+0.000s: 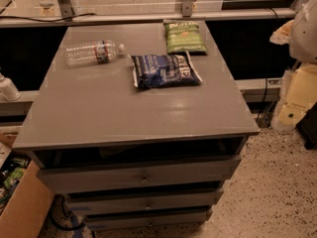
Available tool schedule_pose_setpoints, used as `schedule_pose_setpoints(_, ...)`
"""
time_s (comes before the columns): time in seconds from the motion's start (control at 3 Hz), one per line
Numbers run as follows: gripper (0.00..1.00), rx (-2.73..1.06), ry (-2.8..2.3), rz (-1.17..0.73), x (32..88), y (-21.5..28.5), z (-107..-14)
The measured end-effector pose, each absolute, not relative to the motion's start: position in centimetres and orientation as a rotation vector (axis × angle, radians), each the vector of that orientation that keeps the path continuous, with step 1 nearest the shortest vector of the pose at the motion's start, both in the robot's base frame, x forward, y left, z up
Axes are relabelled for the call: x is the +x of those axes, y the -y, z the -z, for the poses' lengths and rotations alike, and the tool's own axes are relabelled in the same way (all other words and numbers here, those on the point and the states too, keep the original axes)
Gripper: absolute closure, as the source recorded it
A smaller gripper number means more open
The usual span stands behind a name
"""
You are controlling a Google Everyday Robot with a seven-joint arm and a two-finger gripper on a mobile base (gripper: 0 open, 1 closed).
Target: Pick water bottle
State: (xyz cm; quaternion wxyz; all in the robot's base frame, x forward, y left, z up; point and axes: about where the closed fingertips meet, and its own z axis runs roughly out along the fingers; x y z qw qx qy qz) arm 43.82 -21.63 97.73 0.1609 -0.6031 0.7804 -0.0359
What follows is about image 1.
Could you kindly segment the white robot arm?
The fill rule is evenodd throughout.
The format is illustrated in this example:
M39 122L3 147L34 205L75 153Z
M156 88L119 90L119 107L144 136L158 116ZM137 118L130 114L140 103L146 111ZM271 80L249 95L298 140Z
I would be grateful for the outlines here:
M297 13L290 32L289 53L301 62L317 63L317 0Z

